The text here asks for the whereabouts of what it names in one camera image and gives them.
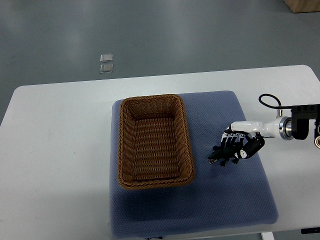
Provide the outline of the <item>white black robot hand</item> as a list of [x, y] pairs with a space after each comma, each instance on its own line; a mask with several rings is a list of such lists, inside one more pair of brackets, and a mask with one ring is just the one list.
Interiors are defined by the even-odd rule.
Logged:
[[235, 121], [224, 130], [220, 147], [231, 147], [238, 159], [249, 159], [265, 145], [264, 138], [292, 140], [291, 119]]

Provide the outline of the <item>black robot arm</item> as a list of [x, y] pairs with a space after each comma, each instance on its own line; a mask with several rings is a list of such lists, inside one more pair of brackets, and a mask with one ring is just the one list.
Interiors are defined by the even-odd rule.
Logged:
[[314, 120], [314, 144], [320, 147], [320, 105], [289, 106], [291, 116], [277, 116], [275, 120], [235, 121], [222, 134], [220, 148], [231, 154], [233, 162], [249, 159], [264, 145], [265, 138], [285, 141], [305, 140], [309, 135], [309, 122]]

